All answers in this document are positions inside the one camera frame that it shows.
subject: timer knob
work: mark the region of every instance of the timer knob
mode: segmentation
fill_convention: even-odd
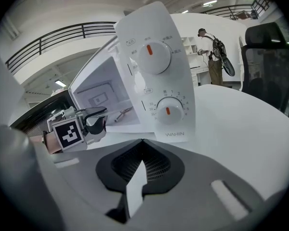
[[[183,116],[182,104],[176,98],[167,97],[159,101],[157,106],[157,118],[159,122],[171,125],[181,121]]]

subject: power knob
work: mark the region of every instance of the power knob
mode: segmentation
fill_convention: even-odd
[[[167,44],[154,41],[144,44],[138,53],[138,65],[148,74],[158,75],[164,72],[171,60],[170,48]]]

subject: white cabinet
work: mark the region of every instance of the white cabinet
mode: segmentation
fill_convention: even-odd
[[[181,38],[182,44],[187,55],[189,67],[191,68],[194,87],[198,86],[200,80],[199,74],[208,72],[208,60],[206,56],[199,56],[197,53],[198,47],[194,37]]]

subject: knob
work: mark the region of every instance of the knob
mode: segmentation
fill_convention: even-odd
[[[164,72],[168,68],[170,60],[169,46],[160,41],[144,44],[138,53],[140,69],[152,75]]]
[[[159,101],[157,107],[158,121],[171,125],[183,119],[183,107],[179,100],[172,97],[167,97]]]

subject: pants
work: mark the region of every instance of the pants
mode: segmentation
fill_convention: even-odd
[[[209,74],[213,85],[223,86],[222,61],[209,60]]]

